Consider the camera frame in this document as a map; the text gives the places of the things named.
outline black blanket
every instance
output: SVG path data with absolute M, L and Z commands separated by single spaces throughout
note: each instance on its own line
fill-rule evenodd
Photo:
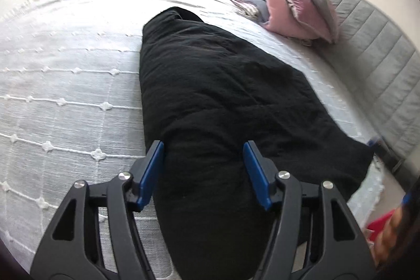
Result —
M 346 199 L 372 159 L 301 72 L 181 8 L 144 26 L 140 85 L 146 147 L 165 143 L 154 202 L 183 280 L 247 280 L 261 260 L 273 217 L 242 162 L 247 140 L 279 170 L 330 179 Z

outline clamp jaw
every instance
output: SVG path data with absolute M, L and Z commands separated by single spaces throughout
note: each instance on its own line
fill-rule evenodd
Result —
M 277 217 L 253 280 L 371 280 L 375 265 L 368 245 L 340 192 L 330 181 L 301 183 L 278 172 L 253 141 L 243 148 L 244 164 L 259 203 Z M 149 203 L 163 166 L 164 146 L 155 140 L 128 172 L 106 183 L 76 181 L 52 218 L 35 254 L 34 280 L 156 280 L 141 244 L 133 212 Z M 310 210 L 310 238 L 304 267 L 291 273 L 300 214 Z M 98 207 L 108 208 L 118 273 L 104 267 Z
M 338 189 L 299 182 L 278 171 L 253 141 L 244 144 L 245 167 L 259 203 L 277 213 L 270 240 L 253 280 L 371 280 L 375 265 L 368 244 Z M 302 207 L 310 210 L 304 266 L 291 273 Z
M 149 203 L 163 155 L 163 143 L 155 140 L 129 172 L 106 183 L 76 181 L 44 233 L 30 275 L 35 280 L 155 280 L 133 212 L 141 212 Z M 104 266 L 98 207 L 108 208 L 118 274 Z

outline white bedspread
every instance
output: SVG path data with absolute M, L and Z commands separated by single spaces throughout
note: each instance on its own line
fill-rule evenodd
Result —
M 370 138 L 369 125 L 321 58 L 240 16 L 229 0 L 29 0 L 0 19 L 0 237 L 25 269 L 74 181 L 108 181 L 144 156 L 141 31 L 172 6 L 301 70 L 349 136 Z M 372 164 L 350 200 L 361 225 L 381 181 Z M 106 212 L 100 222 L 104 259 L 112 269 Z M 156 277 L 177 278 L 153 205 L 137 223 Z

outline silver rivet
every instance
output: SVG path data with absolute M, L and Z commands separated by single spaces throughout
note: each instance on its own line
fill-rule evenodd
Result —
M 127 171 L 118 173 L 118 178 L 121 179 L 122 181 L 126 181 L 130 177 L 131 177 L 131 173 L 129 173 Z
M 279 172 L 279 178 L 280 179 L 289 179 L 290 178 L 290 172 L 280 171 Z
M 85 185 L 86 185 L 86 182 L 85 182 L 85 181 L 76 181 L 76 182 L 74 182 L 74 184 L 73 184 L 73 186 L 74 186 L 76 189 L 80 189 L 80 188 L 84 187 Z
M 322 186 L 323 186 L 325 189 L 329 189 L 329 190 L 331 190 L 331 189 L 334 187 L 334 184 L 333 184 L 333 182 L 330 182 L 330 181 L 324 181 L 324 182 L 322 183 Z

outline headboard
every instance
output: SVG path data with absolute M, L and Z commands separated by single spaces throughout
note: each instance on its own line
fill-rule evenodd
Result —
M 420 52 L 365 0 L 331 0 L 340 38 L 315 49 L 335 69 L 375 129 L 404 157 L 420 143 Z

